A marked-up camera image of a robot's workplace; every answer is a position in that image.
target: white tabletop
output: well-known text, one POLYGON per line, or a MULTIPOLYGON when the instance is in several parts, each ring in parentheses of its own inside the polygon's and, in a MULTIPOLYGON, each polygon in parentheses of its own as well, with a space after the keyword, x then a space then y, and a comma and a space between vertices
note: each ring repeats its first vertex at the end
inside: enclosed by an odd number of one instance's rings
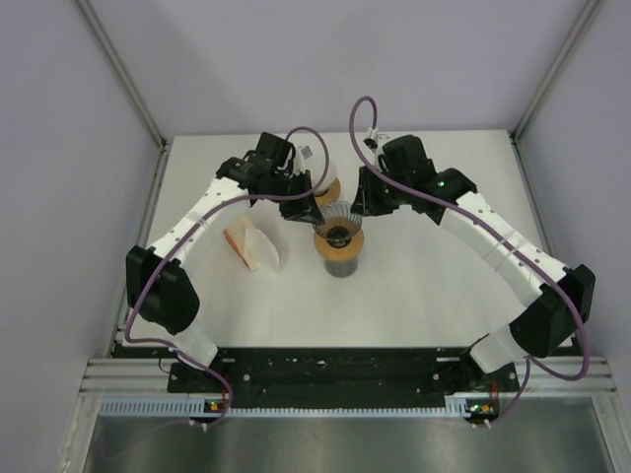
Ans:
MULTIPOLYGON (((506 131, 410 133, 423 140, 437 170, 461 170, 502 217, 540 245, 506 131)), ((342 198, 352 201, 360 162, 348 135, 323 136, 337 164, 342 198)), ((197 201, 224 160, 242 157, 257 139, 176 137, 149 242, 197 201)), ((318 146, 308 134, 293 141, 318 146)), ((473 251, 409 208, 364 219, 359 268, 346 279, 325 271, 311 226, 285 222, 269 202, 257 203, 248 214, 276 245, 282 271, 278 278, 251 273, 222 238, 209 248, 192 282, 202 309, 212 313, 203 324, 219 346, 468 346, 522 311, 508 285, 473 251)), ((140 317, 132 334, 170 338, 140 317)))

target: purple cable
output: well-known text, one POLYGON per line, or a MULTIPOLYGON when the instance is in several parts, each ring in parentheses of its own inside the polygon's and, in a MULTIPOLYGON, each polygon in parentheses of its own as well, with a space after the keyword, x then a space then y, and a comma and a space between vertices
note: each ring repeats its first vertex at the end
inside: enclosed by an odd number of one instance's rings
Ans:
MULTIPOLYGON (((297 133, 299 131, 307 131, 307 132, 310 132, 310 133, 314 134, 315 137, 319 140, 320 144, 322 145, 322 148, 324 149, 324 171, 322 172, 321 178, 315 184, 314 187, 312 187, 310 190, 308 190, 306 192, 303 192, 303 193, 297 194, 297 195, 259 194, 259 195, 242 195, 242 196, 239 196, 239 197, 228 199, 228 200, 226 200, 224 202, 221 202, 216 207, 213 207, 208 212, 206 212, 203 215, 203 217, 201 218, 201 221, 205 222, 206 220, 208 220, 210 217, 215 215, 220 210, 225 209, 229 205, 232 205, 232 204, 235 204, 237 202, 244 201, 244 200, 263 200, 263 199, 275 200, 275 201, 298 200, 298 199, 303 199, 305 197, 309 197, 314 192, 316 192, 317 189, 324 182, 324 178, 326 177, 326 174, 328 173, 328 165, 329 165, 328 148, 326 147, 326 143, 324 142, 324 139, 322 138, 322 136, 317 131, 315 131, 313 128, 311 128, 309 126, 298 126, 298 127, 294 128, 289 133, 287 133, 287 137, 285 139, 289 140, 289 138, 294 133, 297 133)), ((134 324, 134 321, 136 320, 136 317, 138 316, 138 312, 140 310, 140 307, 142 306, 142 303, 147 298, 147 295, 149 294, 149 291, 150 291, 151 287, 153 286, 154 282, 158 278, 158 275, 163 270, 165 265, 169 261, 171 261, 171 259, 177 254, 177 252, 182 248, 182 246, 195 234, 195 232, 197 232, 197 230, 199 230, 200 227, 201 227, 201 222, 196 222, 188 230, 188 232, 186 232, 186 234, 184 234, 184 236, 182 236, 180 238, 180 240, 167 253, 167 255, 162 259, 162 261, 160 261, 158 266, 156 266, 156 269, 154 270, 154 272, 151 273, 151 276, 149 276, 149 279, 147 280, 147 283, 145 284, 145 287, 141 291, 140 296, 138 296, 138 301, 136 301, 136 305, 131 310, 131 314, 129 315, 129 318, 127 320, 127 324, 125 325, 124 339, 127 341, 127 343, 159 343, 161 345, 165 345, 168 348, 170 348, 171 350, 174 350, 175 352, 177 352, 177 357, 180 358, 182 361, 188 363, 189 365, 192 365, 192 366, 198 368, 199 370, 202 370, 204 372, 208 372, 213 377, 217 378, 224 385, 226 390, 228 391, 228 405, 221 412, 220 416, 218 418, 216 418, 209 425, 209 427, 216 427, 218 424, 220 424, 221 422, 223 422, 226 419, 226 416, 228 415, 228 412, 230 411, 230 408, 231 408, 231 406, 233 404, 233 388, 226 381, 226 379, 223 376, 221 376, 218 372, 212 370, 211 368, 204 367, 200 363, 198 363, 195 360, 193 360, 192 358, 190 358, 187 354, 181 352, 173 342, 170 342, 168 340, 163 340, 161 338, 153 338, 153 337, 146 337, 146 338, 132 338, 131 337, 131 327, 134 324)), ((148 434, 143 436, 141 439, 137 440, 135 443, 133 443, 131 446, 129 446, 126 449, 124 449, 122 452, 120 452, 120 453, 118 453, 118 454, 116 454, 114 456, 108 457, 109 459, 106 458, 105 461, 110 461, 110 462, 115 461, 118 458, 120 458, 121 456, 129 453, 137 445, 142 443, 145 439, 150 437, 155 432, 161 430, 163 427, 167 427, 167 426, 174 425, 174 424, 181 424, 181 423, 188 423, 188 421, 183 420, 183 419, 178 419, 176 421, 164 422, 163 424, 161 424, 161 425, 155 427, 154 429, 152 429, 148 434)), ((102 445, 100 445, 100 450, 101 450, 101 454, 104 454, 104 450, 103 450, 103 446, 102 445)))
POLYGON ((517 405, 517 401, 520 400, 520 398, 522 397, 522 394, 524 394, 524 391, 526 391, 526 386, 529 381, 530 381, 530 359, 526 358, 526 373, 524 373, 524 379, 522 380, 522 385, 520 386, 520 389, 517 391, 515 396, 513 396, 513 399, 511 399, 511 402, 509 402, 508 405, 504 409, 502 409, 502 411, 495 418, 495 420, 489 423, 490 424, 489 429, 491 428, 491 426, 495 426, 499 422, 501 422, 503 419, 505 419, 506 416, 508 416, 509 413, 513 409, 515 409, 515 406, 517 405))
POLYGON ((495 229, 493 229, 493 227, 488 225, 482 219, 478 218, 476 215, 473 215, 472 213, 464 209, 461 209, 460 207, 458 207, 458 205, 454 205, 451 202, 447 202, 445 200, 434 197, 433 195, 426 194, 425 192, 420 192, 411 187, 407 187, 406 185, 403 185, 389 178, 387 175, 383 174, 379 169, 373 166, 371 162, 368 160, 368 158, 364 156, 364 153, 362 152, 359 146, 359 143, 357 142, 357 138, 355 137, 355 115, 357 114, 357 109, 364 101, 367 101, 372 106, 373 128, 377 127, 377 103, 372 97, 369 97, 369 96, 363 96, 355 102, 355 104, 353 105, 353 108, 351 109, 351 115, 348 122, 348 130, 350 133, 351 143, 353 145, 353 148, 355 149, 355 153, 357 153, 357 156, 362 161, 362 163, 364 163, 364 165, 366 165, 366 167, 374 175, 376 175, 379 179, 381 179, 386 184, 389 184, 392 187, 402 190, 403 192, 407 192, 408 194, 414 195, 416 197, 427 200, 434 204, 446 207, 450 210, 453 210, 454 212, 457 212, 465 216, 467 219, 473 221, 475 224, 479 225, 482 229, 488 232, 489 235, 491 235, 491 237, 498 240, 501 244, 503 244, 506 248, 508 248, 509 251, 513 252, 523 264, 529 267, 543 281, 545 281, 546 284, 550 286, 554 290, 554 292, 556 292, 559 295, 563 303, 570 309, 570 312, 572 313, 572 317, 574 318, 574 322, 576 323, 576 327, 579 332, 580 340, 583 344, 583 363, 581 365, 581 370, 577 374, 567 375, 567 374, 563 374, 561 372, 556 372, 555 370, 552 370, 551 368, 547 367, 544 363, 542 363, 540 360, 534 357, 529 357, 529 358, 533 363, 535 363, 542 370, 560 379, 564 379, 566 381, 578 381, 579 379, 583 379, 585 375, 588 373, 588 370, 590 369, 590 352, 591 352, 590 339, 588 337, 587 331, 585 330, 585 325, 583 324, 581 315, 577 311, 570 297, 565 293, 565 291, 563 291, 563 289, 561 289, 561 287, 555 281, 552 280, 552 278, 550 278, 550 276, 547 275, 545 271, 540 269, 534 262, 530 261, 523 253, 517 250, 510 242, 506 241, 506 239, 502 235, 500 235, 495 229))

